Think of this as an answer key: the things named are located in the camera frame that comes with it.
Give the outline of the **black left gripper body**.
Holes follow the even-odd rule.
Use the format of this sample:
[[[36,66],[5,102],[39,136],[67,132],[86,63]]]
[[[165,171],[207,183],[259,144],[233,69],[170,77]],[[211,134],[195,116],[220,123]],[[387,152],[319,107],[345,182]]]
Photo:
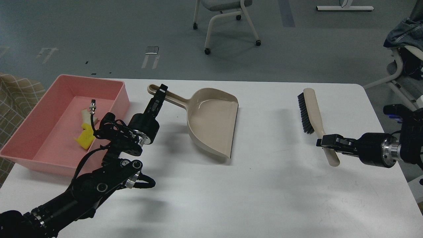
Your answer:
[[[159,122],[156,120],[157,115],[157,112],[136,113],[128,123],[129,128],[146,136],[144,144],[154,142],[160,128]]]

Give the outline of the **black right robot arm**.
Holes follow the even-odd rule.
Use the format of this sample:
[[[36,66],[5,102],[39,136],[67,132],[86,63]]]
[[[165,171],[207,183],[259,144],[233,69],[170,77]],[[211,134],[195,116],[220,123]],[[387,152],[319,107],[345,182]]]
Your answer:
[[[383,113],[401,124],[399,137],[394,134],[365,133],[359,139],[339,134],[324,135],[316,146],[357,157],[363,164],[391,168],[397,161],[422,168],[422,109],[412,111],[403,104],[384,106]]]

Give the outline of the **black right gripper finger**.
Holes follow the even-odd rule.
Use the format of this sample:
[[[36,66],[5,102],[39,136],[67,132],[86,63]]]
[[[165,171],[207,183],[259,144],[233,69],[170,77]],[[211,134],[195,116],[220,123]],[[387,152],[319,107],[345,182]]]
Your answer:
[[[343,155],[358,156],[355,141],[356,139],[345,138],[339,134],[329,134],[324,135],[321,139],[317,139],[316,146],[332,149]]]

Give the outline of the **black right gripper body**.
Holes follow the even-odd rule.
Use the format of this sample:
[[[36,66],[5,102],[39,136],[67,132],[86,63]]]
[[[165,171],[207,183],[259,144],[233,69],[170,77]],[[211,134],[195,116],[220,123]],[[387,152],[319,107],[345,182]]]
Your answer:
[[[391,134],[365,133],[355,140],[354,148],[365,165],[391,168],[403,160],[399,139]]]

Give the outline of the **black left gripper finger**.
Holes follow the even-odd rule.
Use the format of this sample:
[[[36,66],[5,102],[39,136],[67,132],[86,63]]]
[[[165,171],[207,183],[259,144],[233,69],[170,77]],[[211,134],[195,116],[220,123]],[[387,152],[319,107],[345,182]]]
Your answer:
[[[161,84],[160,86],[150,84],[147,88],[148,92],[152,92],[153,97],[150,99],[144,114],[156,118],[165,101],[168,86]]]

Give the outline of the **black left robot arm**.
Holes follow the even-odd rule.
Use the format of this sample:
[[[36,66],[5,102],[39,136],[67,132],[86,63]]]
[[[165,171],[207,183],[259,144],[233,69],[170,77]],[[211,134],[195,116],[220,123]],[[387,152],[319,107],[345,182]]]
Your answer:
[[[142,161],[119,156],[122,152],[140,156],[142,146],[154,141],[160,128],[156,117],[167,90],[161,84],[145,111],[133,115],[128,124],[111,112],[105,114],[94,136],[109,143],[82,158],[68,188],[59,196],[25,214],[16,210],[1,213],[1,237],[56,238],[72,222],[93,218],[97,208],[115,191],[153,188],[156,183],[142,173]]]

